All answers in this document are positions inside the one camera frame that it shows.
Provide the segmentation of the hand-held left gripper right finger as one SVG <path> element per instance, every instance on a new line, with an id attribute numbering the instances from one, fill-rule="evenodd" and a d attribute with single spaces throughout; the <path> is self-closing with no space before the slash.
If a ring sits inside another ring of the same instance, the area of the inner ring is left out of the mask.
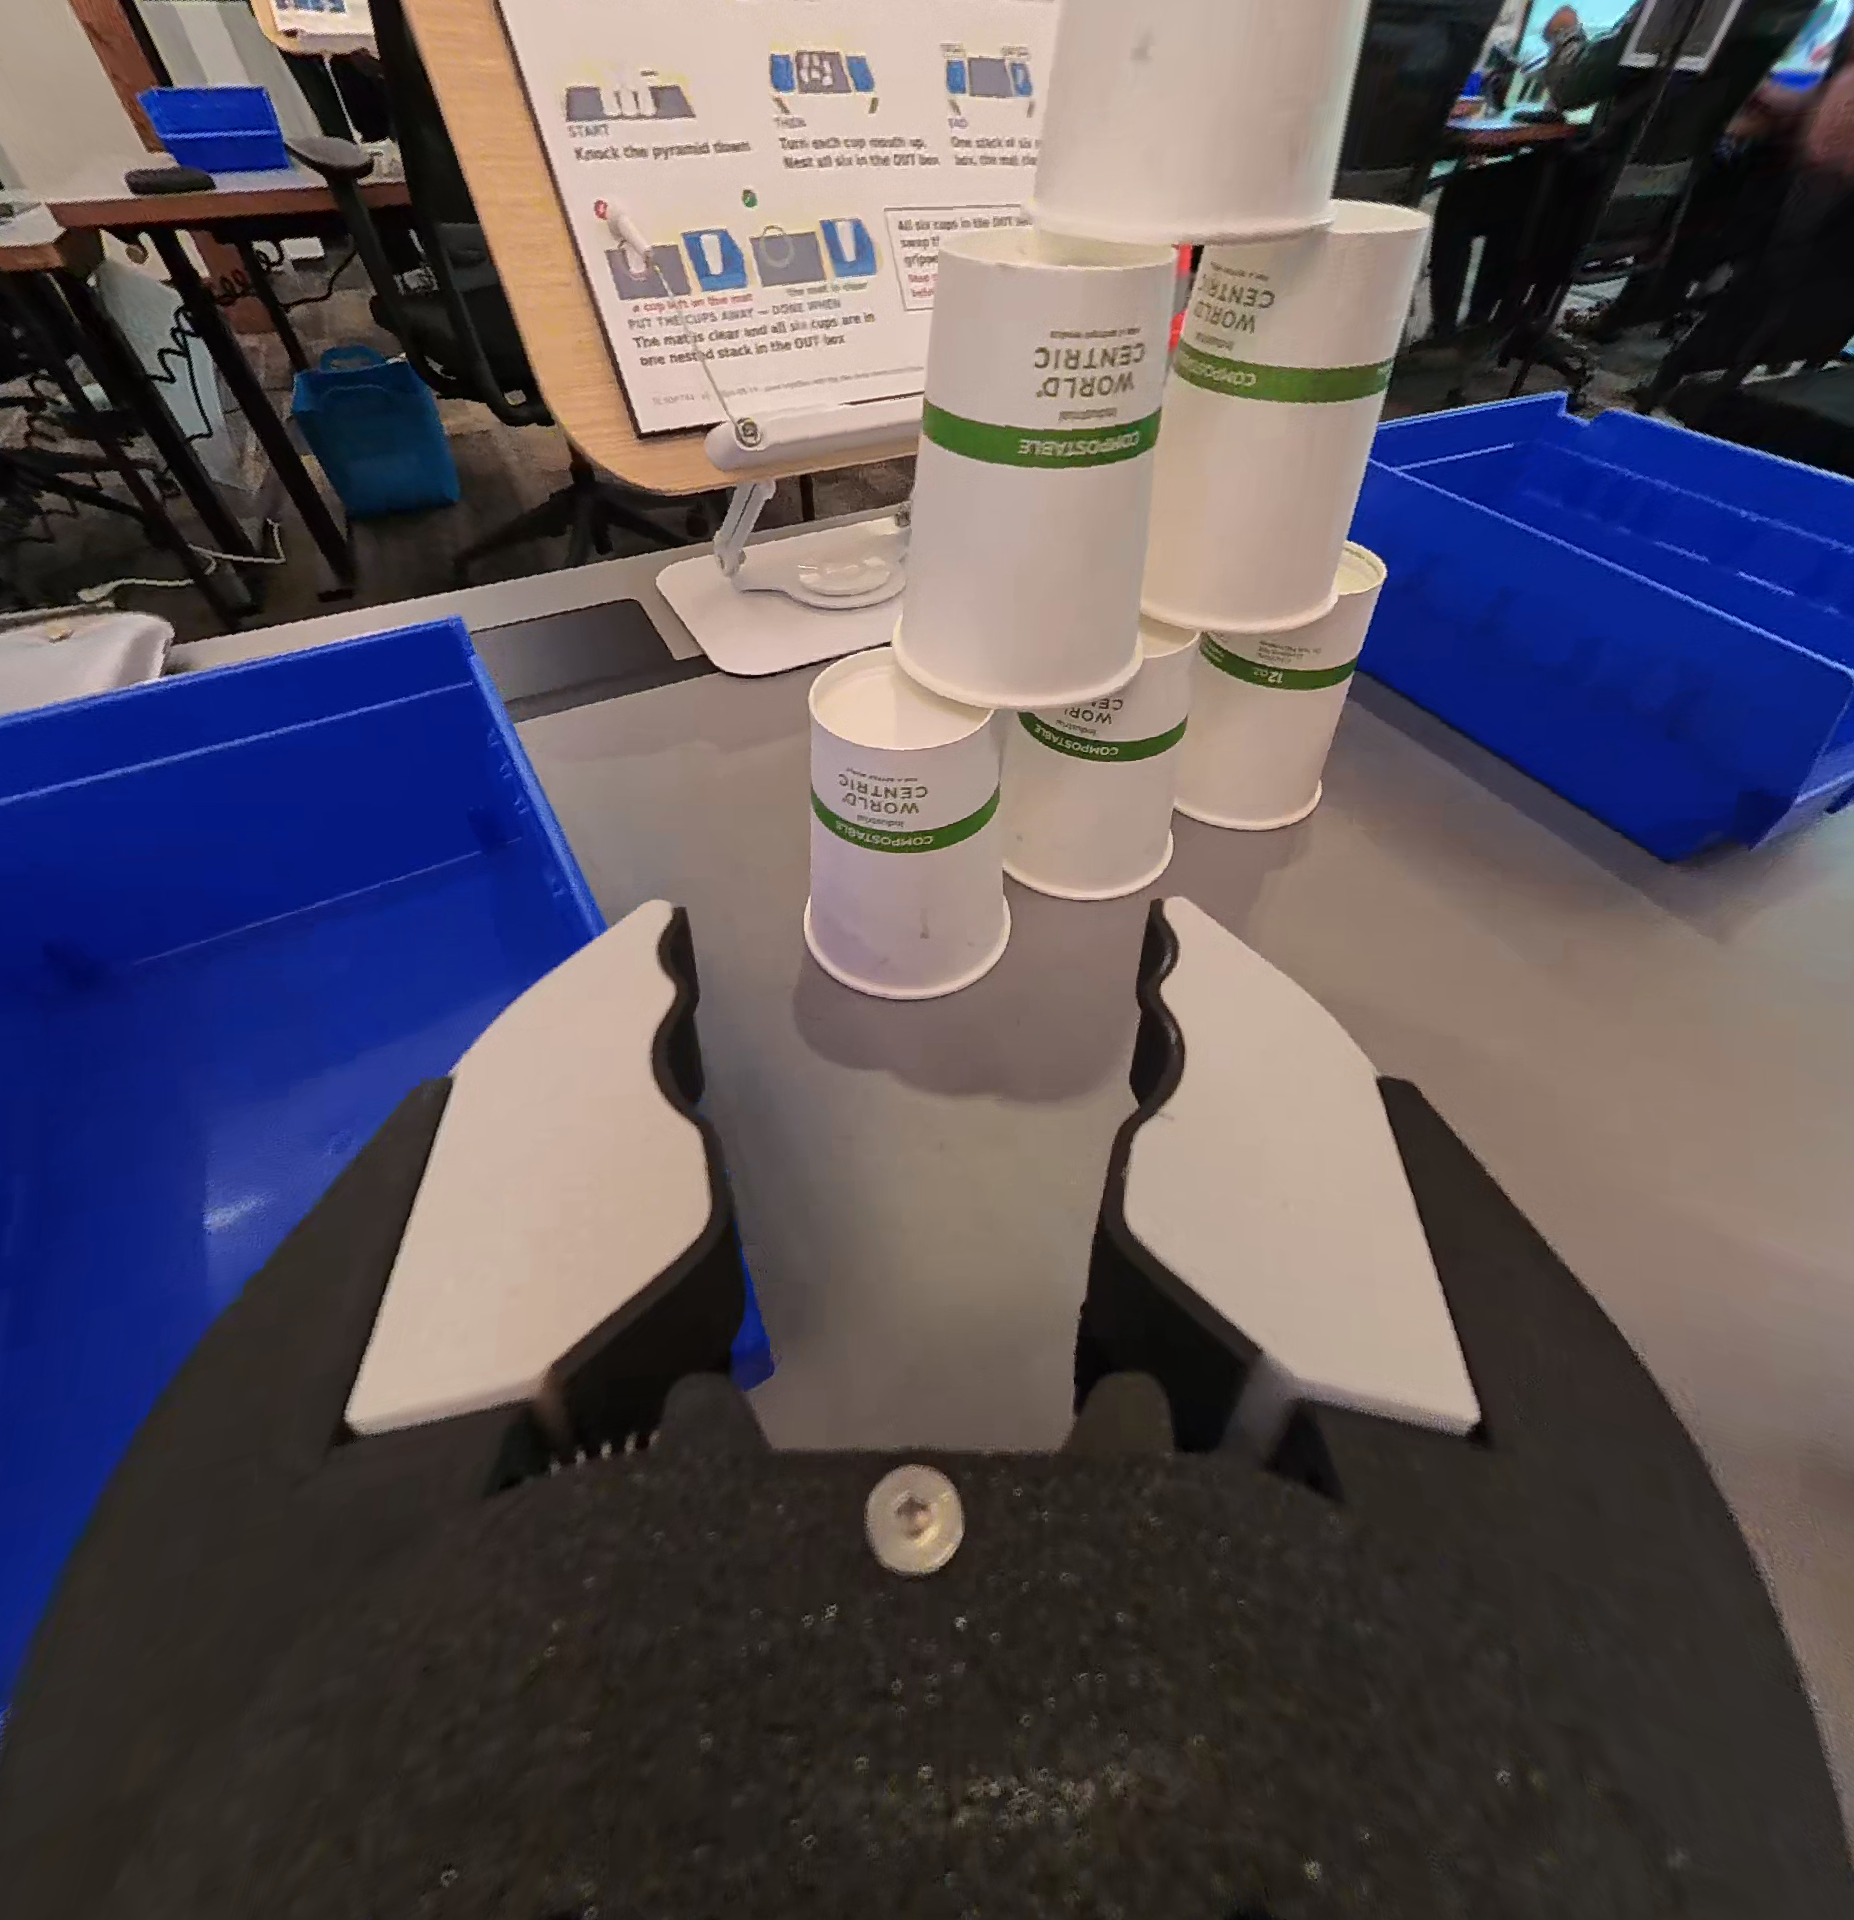
<path id="1" fill-rule="evenodd" d="M 1152 900 L 1143 932 L 1078 1409 L 1104 1379 L 1143 1375 L 1181 1451 L 1263 1461 L 1320 1408 L 1482 1434 L 1372 1056 L 1192 898 Z"/>

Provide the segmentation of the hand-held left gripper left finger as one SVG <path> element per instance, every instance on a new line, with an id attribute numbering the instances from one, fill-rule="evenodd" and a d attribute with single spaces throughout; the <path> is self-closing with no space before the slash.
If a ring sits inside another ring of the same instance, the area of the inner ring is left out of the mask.
<path id="1" fill-rule="evenodd" d="M 749 1272 L 703 1112 L 690 917 L 650 900 L 509 1005 L 453 1068 L 344 1419 L 522 1409 L 553 1451 L 656 1434 L 730 1375 Z"/>

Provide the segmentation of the blue plastic bin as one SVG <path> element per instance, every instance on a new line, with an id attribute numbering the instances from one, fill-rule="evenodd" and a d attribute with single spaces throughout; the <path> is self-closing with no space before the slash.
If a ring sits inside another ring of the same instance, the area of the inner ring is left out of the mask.
<path id="1" fill-rule="evenodd" d="M 1668 862 L 1854 804 L 1854 480 L 1559 392 L 1393 419 L 1362 669 Z"/>
<path id="2" fill-rule="evenodd" d="M 157 144 L 211 177 L 291 165 L 280 108 L 264 85 L 165 85 L 138 93 Z"/>
<path id="3" fill-rule="evenodd" d="M 0 1730 L 81 1539 L 153 1650 L 268 1484 L 381 1465 L 453 1068 L 619 919 L 455 619 L 0 717 Z"/>

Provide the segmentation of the white paper cup green band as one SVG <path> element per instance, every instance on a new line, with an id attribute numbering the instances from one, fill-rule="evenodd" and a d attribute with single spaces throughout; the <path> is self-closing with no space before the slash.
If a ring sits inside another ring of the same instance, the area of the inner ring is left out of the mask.
<path id="1" fill-rule="evenodd" d="M 910 583 L 919 684 L 1060 707 L 1137 673 L 1177 251 L 1039 226 L 940 245 Z"/>
<path id="2" fill-rule="evenodd" d="M 1064 1 L 1032 215 L 1112 243 L 1332 220 L 1368 1 Z"/>
<path id="3" fill-rule="evenodd" d="M 1144 617 L 1139 637 L 1116 690 L 1005 717 L 1005 867 L 1030 888 L 1118 898 L 1171 862 L 1198 633 Z"/>
<path id="4" fill-rule="evenodd" d="M 808 709 L 812 957 L 875 997 L 976 984 L 1011 944 L 994 711 L 921 686 L 892 646 L 827 665 Z"/>
<path id="5" fill-rule="evenodd" d="M 1297 825 L 1320 803 L 1385 560 L 1353 539 L 1316 617 L 1255 629 L 1204 629 L 1179 753 L 1181 816 L 1232 829 Z"/>
<path id="6" fill-rule="evenodd" d="M 1429 249 L 1419 205 L 1204 249 L 1162 407 L 1141 606 L 1188 629 L 1330 606 Z"/>

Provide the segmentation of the blue storage box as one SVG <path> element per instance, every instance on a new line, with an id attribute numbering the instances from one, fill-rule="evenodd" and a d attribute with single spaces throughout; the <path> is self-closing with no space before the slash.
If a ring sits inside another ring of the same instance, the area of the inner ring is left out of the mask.
<path id="1" fill-rule="evenodd" d="M 293 375 L 291 415 L 350 522 L 459 505 L 436 392 L 407 358 L 337 345 Z"/>

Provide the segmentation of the black swivel chair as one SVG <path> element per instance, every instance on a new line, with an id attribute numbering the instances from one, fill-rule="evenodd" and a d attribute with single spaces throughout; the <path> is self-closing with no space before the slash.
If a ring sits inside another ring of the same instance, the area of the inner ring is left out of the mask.
<path id="1" fill-rule="evenodd" d="M 478 400 L 509 425 L 554 425 L 406 7 L 371 1 L 369 14 L 402 152 L 406 215 L 430 283 L 413 291 L 396 272 L 379 211 L 365 198 L 371 157 L 360 144 L 322 135 L 291 138 L 289 152 L 325 180 L 367 266 L 379 322 L 436 394 Z"/>

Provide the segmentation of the black office chair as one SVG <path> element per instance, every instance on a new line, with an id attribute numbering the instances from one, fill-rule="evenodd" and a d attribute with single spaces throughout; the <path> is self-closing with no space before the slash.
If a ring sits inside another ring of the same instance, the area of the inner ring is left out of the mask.
<path id="1" fill-rule="evenodd" d="M 1664 406 L 1721 440 L 1854 480 L 1854 358 L 1733 385 L 1692 375 Z"/>

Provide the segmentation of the printed instruction sheet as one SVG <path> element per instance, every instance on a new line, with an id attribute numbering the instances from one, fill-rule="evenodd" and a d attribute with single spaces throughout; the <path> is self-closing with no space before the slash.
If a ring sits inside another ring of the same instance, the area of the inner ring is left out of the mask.
<path id="1" fill-rule="evenodd" d="M 940 241 L 1028 222 L 1059 3 L 499 11 L 638 432 L 919 392 Z"/>

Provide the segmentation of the wooden display board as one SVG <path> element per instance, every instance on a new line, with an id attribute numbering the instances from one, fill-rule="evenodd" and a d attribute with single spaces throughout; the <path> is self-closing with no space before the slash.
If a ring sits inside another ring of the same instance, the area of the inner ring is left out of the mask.
<path id="1" fill-rule="evenodd" d="M 707 457 L 711 427 L 637 430 L 499 5 L 406 3 L 406 14 L 545 404 L 581 453 L 637 488 L 738 484 Z"/>

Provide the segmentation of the brown wooden desk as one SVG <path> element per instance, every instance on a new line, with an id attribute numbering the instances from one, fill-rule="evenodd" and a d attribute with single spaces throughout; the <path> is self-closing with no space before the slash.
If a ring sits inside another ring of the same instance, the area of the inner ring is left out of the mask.
<path id="1" fill-rule="evenodd" d="M 22 184 L 20 198 L 47 224 L 33 241 L 3 241 L 0 268 L 48 282 L 83 343 L 92 348 L 96 375 L 140 419 L 184 495 L 230 553 L 230 562 L 257 566 L 259 547 L 245 535 L 218 482 L 203 467 L 163 386 L 131 356 L 117 324 L 90 287 L 106 236 L 152 247 L 167 283 L 220 375 L 220 388 L 236 402 L 272 476 L 314 539 L 331 579 L 323 598 L 352 598 L 360 583 L 354 537 L 331 511 L 291 425 L 230 324 L 236 303 L 259 299 L 272 333 L 289 348 L 291 364 L 306 364 L 301 335 L 268 283 L 257 245 L 341 226 L 337 192 L 308 167 L 302 144 L 291 144 L 287 167 L 218 173 L 205 188 L 186 194 L 140 194 L 127 175 L 121 163 L 96 163 L 69 182 Z"/>

